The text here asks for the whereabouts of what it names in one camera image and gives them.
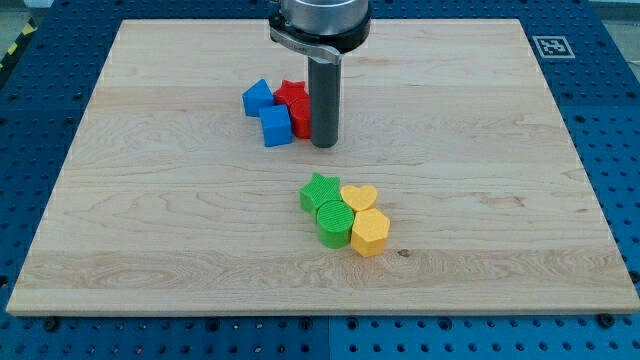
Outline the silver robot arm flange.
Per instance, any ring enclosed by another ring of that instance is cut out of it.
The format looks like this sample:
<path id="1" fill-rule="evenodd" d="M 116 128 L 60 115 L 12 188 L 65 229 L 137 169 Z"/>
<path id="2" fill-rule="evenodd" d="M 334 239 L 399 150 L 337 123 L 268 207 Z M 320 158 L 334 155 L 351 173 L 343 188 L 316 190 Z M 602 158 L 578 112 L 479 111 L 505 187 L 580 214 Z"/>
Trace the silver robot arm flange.
<path id="1" fill-rule="evenodd" d="M 368 0 L 282 0 L 268 19 L 272 41 L 334 66 L 365 42 L 370 21 Z"/>

